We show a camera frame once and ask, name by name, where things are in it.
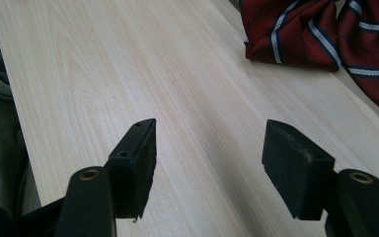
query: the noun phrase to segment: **striped fabric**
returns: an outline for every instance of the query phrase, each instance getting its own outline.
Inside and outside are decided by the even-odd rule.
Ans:
[[[379,0],[239,1],[246,57],[337,71],[341,64],[379,106]]]
[[[379,106],[379,0],[348,0],[339,24],[339,53],[361,90]]]

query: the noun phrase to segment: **dark red fabric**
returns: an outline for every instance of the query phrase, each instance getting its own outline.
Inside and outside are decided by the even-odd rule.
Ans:
[[[379,106],[379,0],[240,0],[246,57],[337,71]]]
[[[344,67],[379,106],[379,0],[346,1],[340,14],[338,37]]]
[[[332,0],[242,0],[240,8],[249,41],[245,42],[247,58],[327,71],[339,69],[339,65],[308,27],[309,22],[313,20],[314,25],[336,48],[337,10]],[[271,34],[280,18],[283,21],[276,31],[280,55],[280,61],[277,61]]]

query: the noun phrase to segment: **table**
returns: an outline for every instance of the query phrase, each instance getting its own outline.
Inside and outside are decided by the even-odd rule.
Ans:
[[[42,204],[158,121],[144,217],[119,236],[325,236],[294,220],[261,164],[265,123],[294,125],[379,177],[379,109],[345,70],[252,62],[227,0],[0,0],[0,43]]]

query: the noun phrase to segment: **wood grain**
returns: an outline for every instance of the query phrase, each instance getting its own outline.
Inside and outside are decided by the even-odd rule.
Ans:
[[[379,177],[379,109],[337,73],[251,62],[227,0],[0,0],[0,43],[42,204],[158,120],[143,219],[119,236],[325,236],[261,164],[267,119]]]

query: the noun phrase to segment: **diagonal stripe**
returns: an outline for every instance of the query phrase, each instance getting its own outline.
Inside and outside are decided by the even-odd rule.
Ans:
[[[315,26],[313,20],[309,22],[309,29],[315,36],[315,38],[320,42],[321,46],[329,54],[332,60],[337,64],[338,67],[341,66],[341,59],[338,55],[337,49],[334,47],[334,44],[331,40],[324,36],[324,34]]]
[[[359,67],[349,67],[350,73],[361,77],[379,78],[379,69],[364,69]]]
[[[279,53],[277,31],[279,30],[279,28],[281,28],[282,23],[284,22],[285,17],[287,16],[287,14],[291,10],[294,9],[294,7],[295,7],[295,5],[297,5],[297,3],[298,3],[298,0],[295,1],[295,2],[293,2],[293,3],[291,3],[287,7],[287,9],[285,9],[285,11],[278,17],[278,19],[275,22],[275,26],[273,27],[272,33],[270,34],[270,42],[272,44],[273,57],[274,57],[276,63],[282,63],[282,61],[281,61],[281,55]]]
[[[364,30],[368,30],[371,32],[379,32],[379,24],[359,22],[359,26]]]
[[[348,6],[352,8],[352,10],[355,11],[358,15],[361,15],[362,10],[361,6],[359,6],[359,3],[357,3],[356,1],[350,1]]]

